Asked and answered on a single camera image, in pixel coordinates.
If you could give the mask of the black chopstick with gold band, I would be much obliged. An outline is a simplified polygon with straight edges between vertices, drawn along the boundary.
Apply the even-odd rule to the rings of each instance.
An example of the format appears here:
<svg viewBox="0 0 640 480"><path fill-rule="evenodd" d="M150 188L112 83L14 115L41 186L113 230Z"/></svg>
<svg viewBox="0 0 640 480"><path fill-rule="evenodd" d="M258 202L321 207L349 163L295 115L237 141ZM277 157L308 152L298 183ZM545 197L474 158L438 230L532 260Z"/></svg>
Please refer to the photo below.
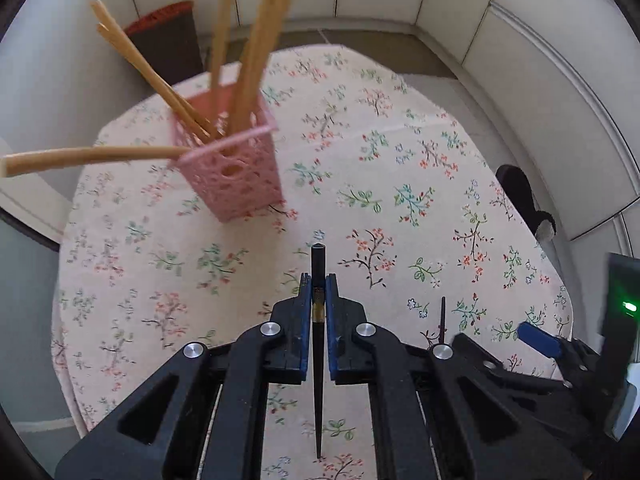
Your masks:
<svg viewBox="0 0 640 480"><path fill-rule="evenodd" d="M326 248L316 243L311 246L311 350L314 377L314 443L316 456L322 456L323 386L324 386L324 306L326 305Z"/></svg>

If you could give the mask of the brown bin with orange rim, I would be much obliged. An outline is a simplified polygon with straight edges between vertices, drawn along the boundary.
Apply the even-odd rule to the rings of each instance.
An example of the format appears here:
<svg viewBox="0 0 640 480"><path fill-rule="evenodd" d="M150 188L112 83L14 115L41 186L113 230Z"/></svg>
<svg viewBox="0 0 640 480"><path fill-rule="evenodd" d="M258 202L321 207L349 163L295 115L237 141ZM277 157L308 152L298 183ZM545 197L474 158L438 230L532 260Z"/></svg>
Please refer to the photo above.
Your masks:
<svg viewBox="0 0 640 480"><path fill-rule="evenodd" d="M193 7L192 0L171 3L125 28L132 43L168 84L204 72Z"/></svg>

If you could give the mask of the pink perforated utensil holder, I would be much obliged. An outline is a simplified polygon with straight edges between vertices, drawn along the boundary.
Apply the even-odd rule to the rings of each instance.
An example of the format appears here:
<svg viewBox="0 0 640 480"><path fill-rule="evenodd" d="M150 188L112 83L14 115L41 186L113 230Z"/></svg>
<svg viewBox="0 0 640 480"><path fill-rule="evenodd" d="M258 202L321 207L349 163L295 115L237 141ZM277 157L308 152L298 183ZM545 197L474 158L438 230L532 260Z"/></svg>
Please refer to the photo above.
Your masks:
<svg viewBox="0 0 640 480"><path fill-rule="evenodd" d="M273 142L278 125L261 96L249 129L209 144L196 144L177 115L170 116L170 123L172 140L188 150L175 166L219 221L282 202Z"/></svg>

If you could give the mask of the black fluffy slipper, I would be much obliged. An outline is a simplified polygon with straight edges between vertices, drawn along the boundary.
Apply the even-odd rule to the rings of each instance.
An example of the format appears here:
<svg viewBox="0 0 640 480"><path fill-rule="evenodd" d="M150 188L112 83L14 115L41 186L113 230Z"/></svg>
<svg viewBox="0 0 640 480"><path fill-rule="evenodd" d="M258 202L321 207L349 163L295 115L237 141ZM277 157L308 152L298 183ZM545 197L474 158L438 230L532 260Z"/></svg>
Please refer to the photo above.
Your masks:
<svg viewBox="0 0 640 480"><path fill-rule="evenodd" d="M555 220L550 212L537 209L524 171L517 166L501 165L496 171L496 178L536 241L550 242L556 235Z"/></svg>

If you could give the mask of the round wooden chopstick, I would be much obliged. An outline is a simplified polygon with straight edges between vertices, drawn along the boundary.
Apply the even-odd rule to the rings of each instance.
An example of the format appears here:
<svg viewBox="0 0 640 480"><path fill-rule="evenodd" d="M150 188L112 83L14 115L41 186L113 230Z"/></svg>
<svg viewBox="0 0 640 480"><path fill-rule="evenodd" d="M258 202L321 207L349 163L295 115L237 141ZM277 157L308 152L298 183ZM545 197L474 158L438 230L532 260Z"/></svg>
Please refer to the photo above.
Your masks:
<svg viewBox="0 0 640 480"><path fill-rule="evenodd" d="M12 178L32 172L67 167L130 162L145 159L177 159L190 151L183 146L92 146L91 148L58 148L1 157L1 177Z"/></svg>

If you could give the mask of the floral tablecloth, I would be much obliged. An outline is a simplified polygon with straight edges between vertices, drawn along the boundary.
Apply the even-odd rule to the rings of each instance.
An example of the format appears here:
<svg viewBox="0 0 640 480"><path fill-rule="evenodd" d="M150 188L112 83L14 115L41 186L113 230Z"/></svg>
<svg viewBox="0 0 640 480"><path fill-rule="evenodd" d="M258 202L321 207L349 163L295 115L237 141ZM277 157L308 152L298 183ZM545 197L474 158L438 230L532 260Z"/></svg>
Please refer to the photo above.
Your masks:
<svg viewBox="0 0 640 480"><path fill-rule="evenodd" d="M311 246L342 295L415 346L464 333L508 370L556 377L518 341L572 328L566 289L451 115L343 47L273 55L262 94L281 203L220 222L167 162L93 165L60 251L52 350L87 432L187 342L224 344L298 291Z"/></svg>

